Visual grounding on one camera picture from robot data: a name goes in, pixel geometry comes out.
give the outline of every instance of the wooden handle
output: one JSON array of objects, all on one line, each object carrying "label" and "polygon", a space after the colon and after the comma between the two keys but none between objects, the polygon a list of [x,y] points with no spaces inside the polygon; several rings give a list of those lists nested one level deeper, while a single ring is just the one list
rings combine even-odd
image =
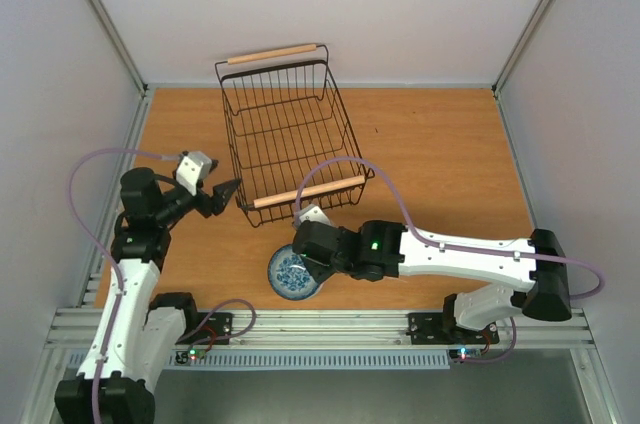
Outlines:
[{"label": "wooden handle", "polygon": [[271,59],[272,57],[288,56],[290,54],[300,54],[301,52],[311,52],[316,50],[315,44],[305,44],[303,46],[286,47],[284,49],[274,49],[273,51],[256,52],[227,59],[227,64],[244,64],[245,62],[259,61],[261,59]]},{"label": "wooden handle", "polygon": [[[326,194],[349,187],[361,186],[362,184],[364,184],[364,176],[349,177],[347,179],[340,179],[339,181],[307,187],[302,191],[302,197],[317,196],[318,194]],[[273,206],[274,204],[295,201],[296,194],[298,194],[298,191],[283,192],[275,196],[261,197],[253,201],[253,207],[254,209],[260,209],[262,207]]]}]

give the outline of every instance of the wire basket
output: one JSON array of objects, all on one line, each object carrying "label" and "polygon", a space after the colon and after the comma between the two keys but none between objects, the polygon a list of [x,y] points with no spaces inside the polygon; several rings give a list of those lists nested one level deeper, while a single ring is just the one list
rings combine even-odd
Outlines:
[{"label": "wire basket", "polygon": [[[246,66],[322,50],[324,58]],[[325,45],[308,44],[216,63],[233,170],[242,179],[236,201],[254,227],[293,217],[297,187],[321,162],[362,157],[328,61]],[[221,74],[238,65],[244,69]],[[312,201],[323,209],[357,204],[373,175],[361,164],[331,164],[312,178],[302,207]]]}]

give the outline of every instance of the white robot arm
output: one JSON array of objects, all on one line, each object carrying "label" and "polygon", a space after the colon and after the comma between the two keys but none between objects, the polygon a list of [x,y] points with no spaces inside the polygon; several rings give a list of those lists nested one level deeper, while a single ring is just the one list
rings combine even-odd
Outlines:
[{"label": "white robot arm", "polygon": [[[61,381],[56,389],[65,424],[93,423],[96,409],[103,422],[153,422],[153,393],[166,357],[180,336],[196,329],[198,311],[190,293],[149,300],[171,229],[192,210],[205,218],[220,214],[238,188],[234,179],[214,186],[212,195],[203,191],[203,179],[216,165],[202,152],[185,152],[173,179],[149,168],[131,169],[120,179],[124,212],[111,245],[117,272],[112,268],[105,310],[87,357],[76,378]],[[173,188],[163,193],[159,181]]]},{"label": "white robot arm", "polygon": [[[321,283],[335,273],[377,281],[384,277],[439,274],[490,282],[471,292],[448,296],[443,309],[445,331],[480,331],[498,319],[525,314],[544,321],[571,318],[566,267],[519,259],[522,253],[562,256],[551,231],[537,229],[531,237],[490,241],[445,236],[419,230],[441,242],[425,246],[401,223],[365,222],[358,232],[336,228],[322,211],[304,209],[293,241],[305,267]],[[512,251],[499,257],[452,250],[451,245]]]}]

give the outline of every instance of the blue and white plate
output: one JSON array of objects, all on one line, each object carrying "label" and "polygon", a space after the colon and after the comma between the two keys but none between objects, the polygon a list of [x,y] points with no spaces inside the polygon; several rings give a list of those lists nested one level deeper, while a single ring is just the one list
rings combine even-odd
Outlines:
[{"label": "blue and white plate", "polygon": [[300,256],[293,252],[291,244],[281,247],[271,257],[267,275],[276,294],[290,301],[308,299],[321,287],[307,272]]}]

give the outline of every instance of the orange wooden board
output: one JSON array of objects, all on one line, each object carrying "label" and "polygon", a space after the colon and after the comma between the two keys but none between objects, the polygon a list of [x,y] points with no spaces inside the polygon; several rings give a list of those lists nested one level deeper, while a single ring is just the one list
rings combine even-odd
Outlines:
[{"label": "orange wooden board", "polygon": [[[397,185],[418,227],[443,234],[507,239],[531,232],[502,123],[489,90],[342,89],[363,157]],[[202,150],[219,159],[209,188],[231,179],[220,90],[159,89],[140,149],[176,154]],[[170,175],[175,163],[138,159],[137,166]],[[328,211],[356,230],[363,221],[401,221],[384,182],[367,183],[360,204]],[[334,276],[315,297],[292,302],[267,280],[272,254],[294,235],[291,221],[251,227],[231,203],[208,220],[197,213],[172,231],[173,240],[156,292],[189,291],[200,308],[240,297],[259,309],[439,308],[445,296],[482,283],[442,276],[370,283]],[[105,301],[102,280],[97,304]]]}]

